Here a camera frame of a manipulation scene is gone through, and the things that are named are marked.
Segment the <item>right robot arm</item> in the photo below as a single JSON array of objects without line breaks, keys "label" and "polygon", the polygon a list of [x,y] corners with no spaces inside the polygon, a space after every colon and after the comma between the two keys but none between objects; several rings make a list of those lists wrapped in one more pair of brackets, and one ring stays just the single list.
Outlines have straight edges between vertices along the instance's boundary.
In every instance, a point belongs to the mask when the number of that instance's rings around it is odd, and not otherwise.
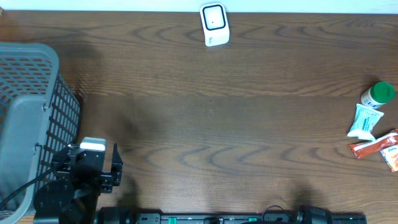
[{"label": "right robot arm", "polygon": [[309,205],[299,207],[295,224],[332,224],[332,214],[322,208]]}]

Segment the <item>small orange snack box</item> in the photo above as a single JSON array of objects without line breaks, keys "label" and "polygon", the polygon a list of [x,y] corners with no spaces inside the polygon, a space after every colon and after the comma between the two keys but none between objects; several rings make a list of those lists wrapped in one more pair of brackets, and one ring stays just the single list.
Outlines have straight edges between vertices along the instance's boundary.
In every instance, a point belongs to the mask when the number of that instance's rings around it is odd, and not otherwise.
[{"label": "small orange snack box", "polygon": [[380,151],[386,164],[392,172],[397,172],[397,145],[389,146]]}]

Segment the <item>red Top chocolate bar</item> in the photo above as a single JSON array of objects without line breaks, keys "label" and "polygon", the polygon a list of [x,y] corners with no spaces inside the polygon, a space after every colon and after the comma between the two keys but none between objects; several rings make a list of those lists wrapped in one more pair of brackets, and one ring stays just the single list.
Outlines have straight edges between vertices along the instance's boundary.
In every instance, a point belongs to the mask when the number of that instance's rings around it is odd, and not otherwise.
[{"label": "red Top chocolate bar", "polygon": [[370,154],[373,154],[384,148],[396,144],[397,144],[397,130],[394,129],[389,133],[387,133],[386,135],[376,139],[375,141],[350,144],[349,148],[358,159],[362,159]]}]

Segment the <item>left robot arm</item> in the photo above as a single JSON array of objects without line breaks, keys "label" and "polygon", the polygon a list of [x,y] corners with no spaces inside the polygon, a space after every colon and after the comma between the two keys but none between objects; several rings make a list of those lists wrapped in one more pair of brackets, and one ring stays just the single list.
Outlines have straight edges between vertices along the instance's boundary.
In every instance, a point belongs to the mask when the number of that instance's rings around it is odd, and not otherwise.
[{"label": "left robot arm", "polygon": [[93,223],[98,197],[119,186],[123,161],[113,146],[111,170],[103,170],[104,151],[69,145],[53,156],[55,180],[34,196],[34,223]]}]

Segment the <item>light blue wipes packet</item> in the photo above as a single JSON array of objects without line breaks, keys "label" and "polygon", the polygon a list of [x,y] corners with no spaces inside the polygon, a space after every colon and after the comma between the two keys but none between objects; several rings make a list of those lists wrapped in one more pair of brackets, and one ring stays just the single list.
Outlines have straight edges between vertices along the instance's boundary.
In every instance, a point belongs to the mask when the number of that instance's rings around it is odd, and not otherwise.
[{"label": "light blue wipes packet", "polygon": [[383,116],[383,112],[358,103],[356,105],[354,121],[347,136],[365,141],[375,141],[376,138],[371,132]]}]

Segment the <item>green lid jar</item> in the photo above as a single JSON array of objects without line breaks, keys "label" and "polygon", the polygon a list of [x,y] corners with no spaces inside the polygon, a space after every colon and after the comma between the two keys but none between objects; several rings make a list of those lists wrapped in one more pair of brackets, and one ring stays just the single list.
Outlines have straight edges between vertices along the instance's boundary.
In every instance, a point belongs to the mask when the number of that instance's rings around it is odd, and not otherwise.
[{"label": "green lid jar", "polygon": [[378,109],[392,101],[396,96],[394,87],[388,82],[378,82],[361,95],[361,103],[372,109]]}]

